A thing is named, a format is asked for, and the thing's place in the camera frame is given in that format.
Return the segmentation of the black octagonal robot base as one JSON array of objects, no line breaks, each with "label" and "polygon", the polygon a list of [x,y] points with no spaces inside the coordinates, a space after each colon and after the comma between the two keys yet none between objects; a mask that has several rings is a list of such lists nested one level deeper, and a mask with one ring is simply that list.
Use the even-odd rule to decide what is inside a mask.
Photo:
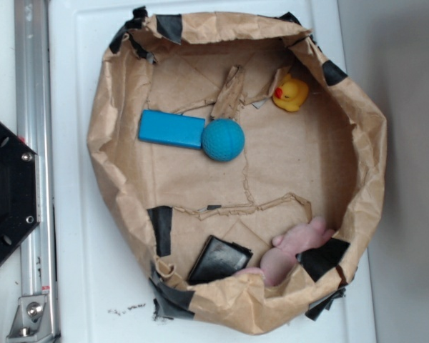
[{"label": "black octagonal robot base", "polygon": [[36,154],[0,122],[0,266],[38,223]]}]

